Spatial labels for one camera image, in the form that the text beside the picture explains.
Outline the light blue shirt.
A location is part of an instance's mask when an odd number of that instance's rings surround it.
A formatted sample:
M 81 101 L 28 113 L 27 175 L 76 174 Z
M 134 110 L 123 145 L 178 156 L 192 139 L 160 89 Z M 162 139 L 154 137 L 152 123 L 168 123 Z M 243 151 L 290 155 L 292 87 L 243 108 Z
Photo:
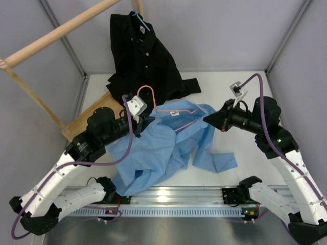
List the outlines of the light blue shirt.
M 195 104 L 188 100 L 172 108 L 199 109 L 193 115 L 182 113 L 172 117 L 169 113 L 152 111 L 155 120 L 133 137 L 127 157 L 116 165 L 118 173 L 113 179 L 116 192 L 131 196 L 172 177 L 186 169 L 191 152 L 196 148 L 193 166 L 212 173 L 220 173 L 238 166 L 233 153 L 212 153 L 215 128 L 203 121 L 214 113 L 208 104 Z

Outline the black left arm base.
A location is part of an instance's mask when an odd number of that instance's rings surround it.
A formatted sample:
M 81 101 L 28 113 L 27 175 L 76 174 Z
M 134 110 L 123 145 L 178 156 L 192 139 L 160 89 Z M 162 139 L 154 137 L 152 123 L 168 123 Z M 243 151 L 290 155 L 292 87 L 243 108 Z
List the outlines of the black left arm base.
M 131 203 L 131 196 L 122 196 L 115 192 L 108 199 L 108 203 L 111 205 L 129 205 Z

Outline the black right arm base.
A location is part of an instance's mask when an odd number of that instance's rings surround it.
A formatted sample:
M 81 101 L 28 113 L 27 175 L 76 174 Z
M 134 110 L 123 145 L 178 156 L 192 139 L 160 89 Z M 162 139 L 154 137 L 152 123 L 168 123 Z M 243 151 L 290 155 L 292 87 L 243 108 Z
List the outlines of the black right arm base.
M 239 188 L 239 187 L 222 188 L 222 197 L 223 197 L 223 203 L 231 207 L 237 207 L 240 205 L 257 205 L 257 204 L 260 204 L 260 206 L 263 207 L 267 207 L 266 205 L 259 203 L 250 197 L 249 188 Z

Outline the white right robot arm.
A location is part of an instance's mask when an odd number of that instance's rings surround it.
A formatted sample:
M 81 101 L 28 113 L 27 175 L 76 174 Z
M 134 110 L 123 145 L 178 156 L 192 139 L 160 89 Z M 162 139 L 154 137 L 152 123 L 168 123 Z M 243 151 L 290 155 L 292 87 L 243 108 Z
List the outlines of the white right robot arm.
M 237 185 L 237 202 L 262 204 L 282 220 L 298 244 L 314 244 L 326 237 L 326 199 L 306 168 L 293 136 L 280 126 L 280 114 L 276 100 L 265 96 L 255 100 L 252 111 L 229 99 L 203 120 L 222 132 L 237 127 L 255 134 L 258 148 L 278 170 L 295 201 L 251 176 Z

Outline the pink wire hanger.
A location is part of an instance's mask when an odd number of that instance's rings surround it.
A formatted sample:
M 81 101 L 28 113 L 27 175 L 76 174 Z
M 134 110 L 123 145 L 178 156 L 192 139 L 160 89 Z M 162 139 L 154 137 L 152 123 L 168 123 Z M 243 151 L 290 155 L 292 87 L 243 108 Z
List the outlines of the pink wire hanger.
M 140 95 L 141 91 L 143 89 L 149 89 L 151 91 L 151 96 L 152 96 L 152 102 L 153 102 L 153 107 L 154 107 L 154 110 L 158 113 L 169 113 L 172 117 L 176 117 L 176 116 L 179 116 L 180 114 L 182 113 L 187 113 L 187 114 L 190 114 L 190 115 L 193 115 L 194 113 L 196 113 L 197 111 L 199 111 L 199 109 L 195 109 L 195 110 L 190 110 L 190 109 L 185 109 L 185 108 L 177 108 L 177 107 L 174 107 L 172 108 L 172 106 L 174 106 L 176 103 L 178 105 L 180 105 L 180 103 L 183 103 L 185 100 L 181 100 L 181 101 L 177 101 L 177 102 L 172 102 L 172 103 L 168 103 L 168 106 L 170 108 L 159 108 L 157 106 L 157 103 L 156 103 L 156 99 L 155 99 L 155 92 L 154 92 L 154 89 L 149 86 L 149 85 L 143 85 L 141 86 L 138 90 L 137 90 L 137 93 L 136 95 Z

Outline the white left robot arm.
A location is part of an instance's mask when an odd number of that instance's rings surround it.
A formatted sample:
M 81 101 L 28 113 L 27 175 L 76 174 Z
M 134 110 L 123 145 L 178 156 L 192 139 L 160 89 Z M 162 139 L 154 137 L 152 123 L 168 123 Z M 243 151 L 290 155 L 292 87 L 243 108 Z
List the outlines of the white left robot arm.
M 98 166 L 105 147 L 128 135 L 140 137 L 141 132 L 154 121 L 146 113 L 135 120 L 126 110 L 115 118 L 108 107 L 96 109 L 87 119 L 86 130 L 77 135 L 65 148 L 54 167 L 31 191 L 13 197 L 9 204 L 18 214 L 14 221 L 20 223 L 28 234 L 43 235 L 53 229 L 64 217 L 90 204 L 109 204 L 114 201 L 116 187 L 108 177 L 78 191 L 62 196 L 67 185 L 91 166 Z

